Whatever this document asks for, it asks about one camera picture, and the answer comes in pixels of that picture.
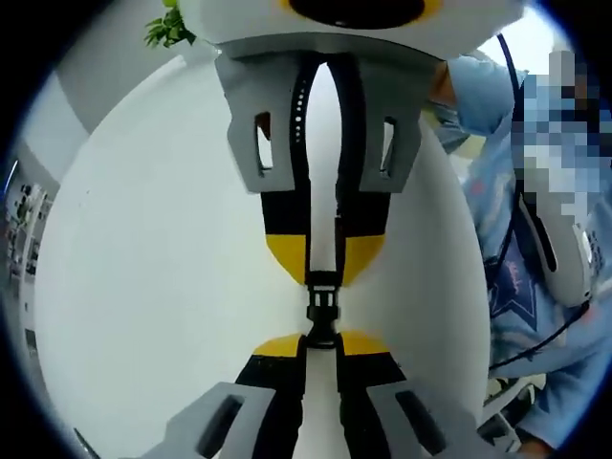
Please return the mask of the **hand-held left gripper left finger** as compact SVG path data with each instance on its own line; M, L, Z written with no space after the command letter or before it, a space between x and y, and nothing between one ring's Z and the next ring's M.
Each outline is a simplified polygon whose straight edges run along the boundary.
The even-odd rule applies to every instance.
M303 420L306 337L255 348L234 382L219 382L169 419L149 458L291 458Z

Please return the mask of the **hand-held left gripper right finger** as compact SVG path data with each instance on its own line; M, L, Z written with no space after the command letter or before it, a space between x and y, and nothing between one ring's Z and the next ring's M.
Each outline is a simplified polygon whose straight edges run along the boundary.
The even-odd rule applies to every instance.
M475 458L483 441L460 404L409 379L388 348L337 334L339 420L351 458Z

